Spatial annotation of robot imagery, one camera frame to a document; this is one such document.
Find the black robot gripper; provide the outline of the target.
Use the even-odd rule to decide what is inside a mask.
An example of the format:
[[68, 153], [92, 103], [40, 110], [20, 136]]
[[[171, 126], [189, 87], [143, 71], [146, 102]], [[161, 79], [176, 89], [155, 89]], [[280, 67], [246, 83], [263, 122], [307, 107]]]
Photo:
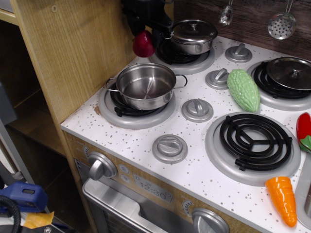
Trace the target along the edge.
[[165, 12], [166, 0], [122, 0], [122, 11], [132, 34], [138, 34], [148, 26], [152, 29], [152, 43], [157, 49], [170, 38], [173, 22]]

